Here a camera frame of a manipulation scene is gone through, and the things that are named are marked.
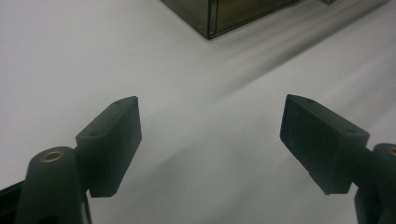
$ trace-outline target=white tabletop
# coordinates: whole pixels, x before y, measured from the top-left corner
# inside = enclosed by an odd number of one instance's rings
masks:
[[[0,189],[110,103],[143,140],[93,223],[357,223],[279,139],[288,93],[395,143],[396,3],[306,0],[205,40],[159,0],[0,2]]]

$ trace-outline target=white table surface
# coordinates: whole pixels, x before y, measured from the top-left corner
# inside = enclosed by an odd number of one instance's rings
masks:
[[[306,0],[211,41],[159,0],[0,1],[0,189],[110,103],[143,141],[93,223],[357,223],[279,140],[288,93],[395,143],[396,3]]]

